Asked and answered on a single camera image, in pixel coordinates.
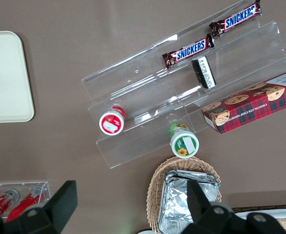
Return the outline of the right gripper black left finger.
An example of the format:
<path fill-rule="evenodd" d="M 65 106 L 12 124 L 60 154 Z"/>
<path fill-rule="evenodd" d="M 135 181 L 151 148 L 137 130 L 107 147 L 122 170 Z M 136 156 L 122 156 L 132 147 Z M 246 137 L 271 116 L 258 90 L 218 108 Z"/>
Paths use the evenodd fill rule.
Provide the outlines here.
<path fill-rule="evenodd" d="M 27 208 L 17 219 L 0 218 L 0 234 L 60 234 L 78 205 L 76 181 L 66 181 L 43 205 Z"/>

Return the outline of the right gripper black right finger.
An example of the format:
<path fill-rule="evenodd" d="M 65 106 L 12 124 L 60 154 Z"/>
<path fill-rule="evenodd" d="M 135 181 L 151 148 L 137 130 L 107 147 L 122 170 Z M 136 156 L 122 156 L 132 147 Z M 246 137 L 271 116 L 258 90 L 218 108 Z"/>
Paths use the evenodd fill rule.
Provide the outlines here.
<path fill-rule="evenodd" d="M 285 229 L 272 216 L 251 212 L 242 219 L 222 203 L 210 203 L 198 182 L 187 182 L 187 204 L 193 223 L 183 234 L 285 234 Z"/>

